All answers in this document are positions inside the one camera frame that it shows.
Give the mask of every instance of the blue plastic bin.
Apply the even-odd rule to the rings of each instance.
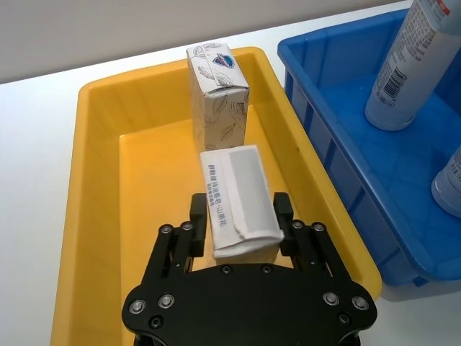
[[[461,279],[461,220],[431,181],[461,144],[461,53],[409,128],[370,125],[364,107],[406,15],[391,12],[283,40],[285,92],[383,280]]]

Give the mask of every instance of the white table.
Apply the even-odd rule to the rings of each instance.
[[[409,4],[404,1],[217,40],[232,48],[264,49],[283,85],[285,68],[277,56],[280,40]],[[183,59],[185,48],[0,85],[0,345],[49,343],[78,91],[95,79]],[[461,291],[457,290],[461,285],[385,287],[377,301],[378,320],[362,333],[362,344],[460,345]]]

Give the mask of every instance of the white cardboard box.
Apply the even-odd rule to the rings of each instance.
[[[242,146],[249,86],[226,44],[187,49],[192,122],[199,151]]]
[[[214,256],[238,257],[283,240],[256,146],[200,154]]]

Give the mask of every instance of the white bottle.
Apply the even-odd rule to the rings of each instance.
[[[461,146],[435,177],[431,190],[445,211],[461,218]]]
[[[461,0],[414,0],[368,99],[368,121],[389,131],[410,125],[460,47]]]

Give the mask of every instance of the screw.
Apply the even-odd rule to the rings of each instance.
[[[351,323],[351,318],[345,314],[344,312],[340,313],[338,315],[338,320],[342,323],[342,324],[349,324]]]
[[[231,274],[232,268],[230,265],[223,265],[223,267],[221,268],[221,272],[223,272],[223,274]]]
[[[302,221],[299,221],[299,220],[294,220],[292,225],[296,229],[301,229],[302,227],[304,227],[304,223]]]
[[[354,304],[354,307],[356,309],[363,310],[363,311],[368,310],[368,308],[370,307],[368,305],[368,302],[362,297],[353,297],[352,304]]]
[[[270,265],[263,265],[262,266],[262,272],[264,274],[270,274],[272,272],[272,268]]]
[[[162,227],[160,227],[160,232],[163,234],[168,234],[172,230],[173,230],[173,227],[171,227],[170,225],[163,225]]]
[[[171,294],[165,294],[158,300],[158,306],[162,309],[170,308],[174,304],[174,297]]]
[[[333,292],[324,293],[323,300],[325,301],[325,303],[331,306],[335,306],[339,304],[339,297]]]
[[[164,324],[164,318],[160,315],[155,315],[154,317],[151,318],[149,321],[149,325],[153,329],[158,329]]]
[[[324,227],[321,223],[315,223],[315,224],[314,224],[314,229],[315,229],[317,232],[325,231],[325,227]]]
[[[181,225],[181,228],[184,229],[185,231],[190,231],[191,229],[194,228],[194,225],[192,225],[192,222],[187,221]]]
[[[143,312],[145,307],[146,307],[145,301],[142,301],[142,300],[138,299],[137,301],[133,301],[130,304],[130,308],[128,309],[128,311],[131,314],[136,315],[136,314],[140,314],[141,312]]]

